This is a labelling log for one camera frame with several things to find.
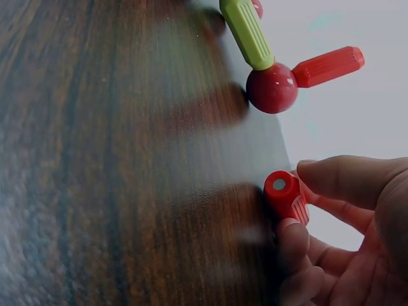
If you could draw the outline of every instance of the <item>white wall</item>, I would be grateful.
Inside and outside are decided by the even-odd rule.
[[[294,67],[352,45],[365,67],[311,89],[278,115],[291,163],[339,154],[408,156],[408,2],[404,0],[263,1],[261,21],[276,60]],[[357,249],[361,235],[310,208],[309,231]]]

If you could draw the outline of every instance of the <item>wooden table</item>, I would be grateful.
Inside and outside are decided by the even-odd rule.
[[[259,187],[288,159],[215,16],[1,1],[0,305],[273,302]]]

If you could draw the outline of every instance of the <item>red toy piece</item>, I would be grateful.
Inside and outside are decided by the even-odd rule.
[[[365,63],[359,48],[344,47],[301,62],[292,71],[275,62],[271,68],[252,70],[247,79],[251,103],[265,113],[280,113],[293,105],[298,87],[308,88],[359,70]]]
[[[279,219],[293,218],[304,225],[309,222],[309,210],[299,179],[286,171],[272,172],[265,180],[263,194]]]
[[[254,7],[255,7],[255,10],[256,10],[256,13],[257,13],[258,16],[259,16],[259,19],[262,19],[262,16],[263,16],[263,7],[262,7],[261,2],[260,2],[259,0],[252,0],[252,4],[253,4]]]

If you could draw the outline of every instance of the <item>hand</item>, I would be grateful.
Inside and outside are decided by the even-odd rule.
[[[300,163],[296,172],[307,202],[354,227],[364,241],[356,252],[338,249],[283,220],[281,305],[408,305],[408,158],[339,156]]]

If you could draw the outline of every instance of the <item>plastic toy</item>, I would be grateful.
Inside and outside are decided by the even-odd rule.
[[[252,0],[252,4],[254,5],[254,8],[256,10],[256,13],[259,16],[259,19],[262,19],[263,16],[263,7],[262,4],[259,0]]]
[[[279,219],[293,218],[304,225],[309,222],[309,210],[299,179],[279,170],[265,180],[263,194]]]
[[[275,62],[251,0],[220,0],[219,4],[246,63],[252,67],[246,86],[249,100],[262,112],[283,112],[295,102],[299,87],[333,80],[359,70],[365,63],[359,48],[345,47],[290,70]]]

